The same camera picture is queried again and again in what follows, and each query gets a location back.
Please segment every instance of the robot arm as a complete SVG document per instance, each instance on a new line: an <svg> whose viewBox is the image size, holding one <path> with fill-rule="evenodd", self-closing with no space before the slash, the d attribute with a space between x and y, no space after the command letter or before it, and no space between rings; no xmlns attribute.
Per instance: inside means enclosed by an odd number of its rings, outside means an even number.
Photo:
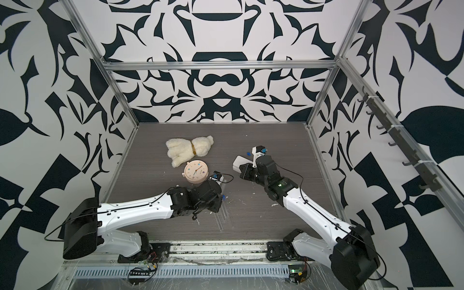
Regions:
<svg viewBox="0 0 464 290"><path fill-rule="evenodd" d="M233 169L240 172L240 178L262 185L271 200L294 212L322 237L323 240L313 238L300 230L288 235L284 241L291 243L299 256L330 267L348 290L361 287L380 266L370 233L330 214L294 181L281 176L266 151L263 146L254 147L253 163L237 156Z"/></svg>
<svg viewBox="0 0 464 290"><path fill-rule="evenodd" d="M84 200L64 226L63 258L81 258L97 251L118 253L134 262L145 259L151 252L147 234L117 229L147 220L185 215L192 215L195 220L204 209L217 213L222 204L219 183L224 177L219 172L214 173L197 187L172 187L142 200L111 204L98 204L96 198Z"/></svg>

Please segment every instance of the wooden table surface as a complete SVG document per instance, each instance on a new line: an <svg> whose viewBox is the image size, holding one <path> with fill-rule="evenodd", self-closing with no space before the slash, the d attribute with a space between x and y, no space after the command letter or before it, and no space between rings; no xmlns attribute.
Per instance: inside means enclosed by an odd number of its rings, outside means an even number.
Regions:
<svg viewBox="0 0 464 290"><path fill-rule="evenodd" d="M232 174L234 180L225 184L224 209L229 213L219 230L214 214L204 210L193 221L190 216L142 222L122 228L123 231L144 231L150 240L238 240L282 239L295 228L318 237L306 223L289 210L274 205L262 186L240 179L232 169L237 155L251 159L247 152L263 145L267 155L280 166L304 177L302 188L315 202L331 213L329 194L324 185L309 136L304 125L295 123L246 124L166 124L142 123L124 162L108 202L125 202L158 195L171 186L189 186L181 175L185 163L172 168L166 141L171 138L191 140L212 135L214 144L205 157L209 171ZM297 184L295 174L280 170L280 174Z"/></svg>

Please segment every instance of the vent grille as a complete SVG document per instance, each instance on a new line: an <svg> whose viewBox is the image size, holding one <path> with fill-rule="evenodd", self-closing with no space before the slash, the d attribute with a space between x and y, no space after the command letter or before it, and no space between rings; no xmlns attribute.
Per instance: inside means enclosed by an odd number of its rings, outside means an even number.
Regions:
<svg viewBox="0 0 464 290"><path fill-rule="evenodd" d="M127 278L134 266L104 266L77 268L74 279ZM221 277L281 277L289 275L288 265L192 265L160 266L153 278L221 278Z"/></svg>

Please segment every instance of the teddy bear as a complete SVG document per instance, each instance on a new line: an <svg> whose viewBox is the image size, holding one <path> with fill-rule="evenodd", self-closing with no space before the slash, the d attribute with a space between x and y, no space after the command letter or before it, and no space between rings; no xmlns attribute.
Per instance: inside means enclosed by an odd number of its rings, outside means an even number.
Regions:
<svg viewBox="0 0 464 290"><path fill-rule="evenodd" d="M172 166L175 168L189 161L195 155L199 157L206 156L213 143L212 136L198 137L191 141L175 138L169 139L166 142L166 146L168 147L168 156L173 160Z"/></svg>

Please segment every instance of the black and white patterned wall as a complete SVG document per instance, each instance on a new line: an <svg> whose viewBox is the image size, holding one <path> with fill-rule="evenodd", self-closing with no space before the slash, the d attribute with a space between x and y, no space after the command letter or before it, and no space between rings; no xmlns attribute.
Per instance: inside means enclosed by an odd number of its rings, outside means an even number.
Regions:
<svg viewBox="0 0 464 290"><path fill-rule="evenodd" d="M334 59L360 0L76 0L108 61Z"/></svg>
<svg viewBox="0 0 464 290"><path fill-rule="evenodd" d="M348 61L462 191L462 1L374 0ZM373 235L385 289L463 289L464 233L340 72L313 128L345 213ZM384 273L384 267L378 269Z"/></svg>
<svg viewBox="0 0 464 290"><path fill-rule="evenodd" d="M464 233L339 72L312 127L349 221L372 234L385 289L462 289ZM380 274L385 267L378 269Z"/></svg>
<svg viewBox="0 0 464 290"><path fill-rule="evenodd" d="M375 0L347 53L422 148L464 191L464 1Z"/></svg>
<svg viewBox="0 0 464 290"><path fill-rule="evenodd" d="M306 121L328 69L116 71L140 122Z"/></svg>
<svg viewBox="0 0 464 290"><path fill-rule="evenodd" d="M0 67L0 288L33 290L63 262L45 234L108 189L133 125L57 0L1 2Z"/></svg>

